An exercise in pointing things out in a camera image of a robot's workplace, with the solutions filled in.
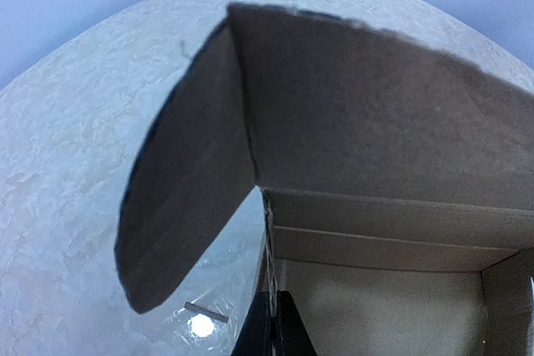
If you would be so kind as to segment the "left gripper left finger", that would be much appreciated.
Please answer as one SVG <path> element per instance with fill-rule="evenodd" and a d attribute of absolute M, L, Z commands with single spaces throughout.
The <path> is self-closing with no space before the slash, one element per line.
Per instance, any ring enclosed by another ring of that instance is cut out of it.
<path fill-rule="evenodd" d="M 232 356 L 271 356 L 273 353 L 270 314 L 270 295 L 258 292 L 254 295 Z"/>

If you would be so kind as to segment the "brown cardboard paper box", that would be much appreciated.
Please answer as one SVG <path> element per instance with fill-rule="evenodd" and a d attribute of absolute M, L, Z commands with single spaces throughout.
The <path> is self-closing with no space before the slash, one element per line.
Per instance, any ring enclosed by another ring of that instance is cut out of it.
<path fill-rule="evenodd" d="M 533 75 L 401 33 L 234 3 L 153 121 L 114 247 L 137 313 L 258 189 L 254 294 L 317 355 L 533 352 Z"/>

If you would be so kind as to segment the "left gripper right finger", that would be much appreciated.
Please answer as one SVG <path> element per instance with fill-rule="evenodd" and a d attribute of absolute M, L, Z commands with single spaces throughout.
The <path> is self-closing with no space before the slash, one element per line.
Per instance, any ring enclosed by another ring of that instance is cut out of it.
<path fill-rule="evenodd" d="M 317 356 L 293 296 L 286 290 L 277 293 L 275 354 Z"/>

